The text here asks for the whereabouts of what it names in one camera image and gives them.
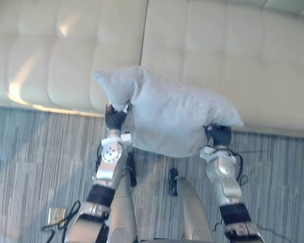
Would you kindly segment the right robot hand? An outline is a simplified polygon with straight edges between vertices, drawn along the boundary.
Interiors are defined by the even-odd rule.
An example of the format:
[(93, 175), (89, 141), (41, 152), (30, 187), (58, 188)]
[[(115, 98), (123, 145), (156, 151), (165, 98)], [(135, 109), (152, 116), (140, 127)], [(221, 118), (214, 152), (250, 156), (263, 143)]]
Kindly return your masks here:
[(207, 138), (213, 140), (213, 146), (229, 147), (232, 138), (232, 128), (228, 126), (220, 126), (210, 124), (204, 127)]

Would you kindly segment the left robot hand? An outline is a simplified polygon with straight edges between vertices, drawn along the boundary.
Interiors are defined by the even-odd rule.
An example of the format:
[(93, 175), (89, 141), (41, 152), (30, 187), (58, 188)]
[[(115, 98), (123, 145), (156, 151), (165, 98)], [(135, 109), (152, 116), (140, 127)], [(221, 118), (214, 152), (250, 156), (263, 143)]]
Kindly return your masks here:
[(132, 105), (128, 101), (121, 111), (116, 111), (111, 103), (107, 103), (105, 106), (105, 125), (108, 129), (121, 130), (122, 125), (127, 117), (127, 114), (131, 110)]

